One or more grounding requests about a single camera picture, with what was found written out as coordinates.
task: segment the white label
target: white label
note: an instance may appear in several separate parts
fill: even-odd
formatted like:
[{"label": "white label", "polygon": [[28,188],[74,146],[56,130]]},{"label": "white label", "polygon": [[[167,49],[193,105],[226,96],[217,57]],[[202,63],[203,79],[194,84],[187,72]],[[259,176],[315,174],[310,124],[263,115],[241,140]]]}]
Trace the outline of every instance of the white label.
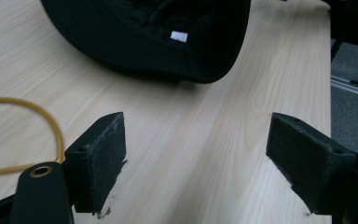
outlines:
[{"label": "white label", "polygon": [[187,41],[187,33],[172,31],[171,39],[178,40],[181,42],[186,42]]}]

